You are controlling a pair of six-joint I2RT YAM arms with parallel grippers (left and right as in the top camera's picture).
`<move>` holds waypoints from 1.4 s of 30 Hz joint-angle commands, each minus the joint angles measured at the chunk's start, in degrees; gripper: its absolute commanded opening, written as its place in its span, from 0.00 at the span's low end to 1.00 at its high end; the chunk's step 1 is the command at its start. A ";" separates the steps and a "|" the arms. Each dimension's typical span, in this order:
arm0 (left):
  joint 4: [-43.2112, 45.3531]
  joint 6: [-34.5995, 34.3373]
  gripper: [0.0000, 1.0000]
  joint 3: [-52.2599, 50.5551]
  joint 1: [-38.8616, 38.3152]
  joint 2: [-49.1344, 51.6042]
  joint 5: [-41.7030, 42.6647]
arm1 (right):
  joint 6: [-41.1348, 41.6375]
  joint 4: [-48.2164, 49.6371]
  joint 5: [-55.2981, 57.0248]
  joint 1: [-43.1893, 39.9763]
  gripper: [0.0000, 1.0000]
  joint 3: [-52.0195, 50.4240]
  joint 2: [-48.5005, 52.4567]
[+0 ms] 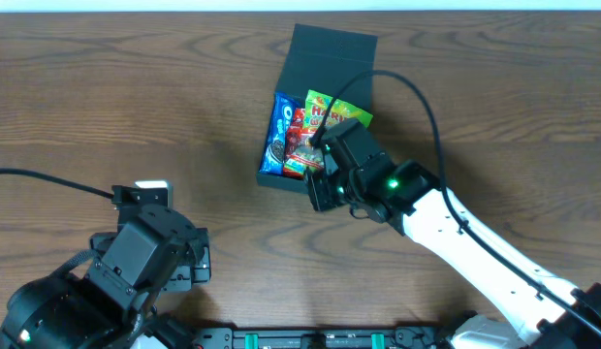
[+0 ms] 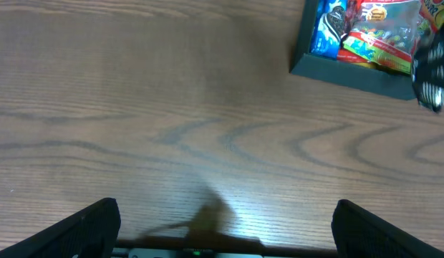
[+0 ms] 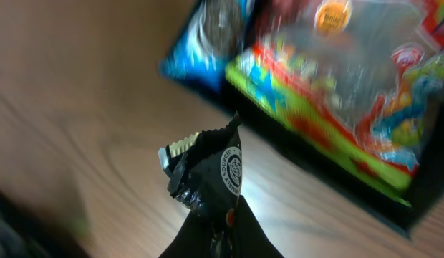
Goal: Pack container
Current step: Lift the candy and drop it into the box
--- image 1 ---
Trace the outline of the black box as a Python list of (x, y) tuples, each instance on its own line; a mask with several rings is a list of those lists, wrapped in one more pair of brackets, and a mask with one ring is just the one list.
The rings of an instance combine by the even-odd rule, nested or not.
[[(273, 96), (283, 93), (296, 103), (304, 102), (309, 90), (334, 96), (351, 78), (373, 69), (377, 41), (378, 38), (373, 35), (296, 24)], [(340, 99), (369, 111), (371, 93), (372, 82), (366, 79), (349, 87)], [(256, 172), (257, 184), (306, 194), (306, 186), (301, 179), (261, 172), (267, 159), (270, 131), (274, 131), (276, 126), (273, 118), (275, 100), (276, 98), (269, 116), (260, 166)]]

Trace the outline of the red snack bag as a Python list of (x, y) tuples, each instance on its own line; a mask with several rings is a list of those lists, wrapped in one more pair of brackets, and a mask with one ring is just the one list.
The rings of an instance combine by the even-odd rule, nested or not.
[(304, 122), (304, 108), (295, 109), (291, 124), (286, 133), (284, 161), (287, 162), (301, 143), (301, 131)]

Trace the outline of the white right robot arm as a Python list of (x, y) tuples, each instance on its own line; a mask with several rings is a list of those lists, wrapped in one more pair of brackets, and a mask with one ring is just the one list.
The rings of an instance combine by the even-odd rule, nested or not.
[(306, 176), (317, 211), (347, 205), (444, 260), (503, 315), (473, 314), (436, 338), (450, 348), (601, 348), (601, 285), (583, 291), (533, 262), (476, 218), (445, 181), (397, 165), (356, 119), (311, 141), (324, 169)]

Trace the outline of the blue Oreo cookie pack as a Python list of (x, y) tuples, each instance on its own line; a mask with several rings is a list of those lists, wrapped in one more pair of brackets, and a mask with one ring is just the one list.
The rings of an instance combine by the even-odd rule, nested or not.
[(287, 94), (274, 94), (265, 151), (259, 170), (261, 174), (282, 175), (286, 135), (298, 107), (299, 104)]

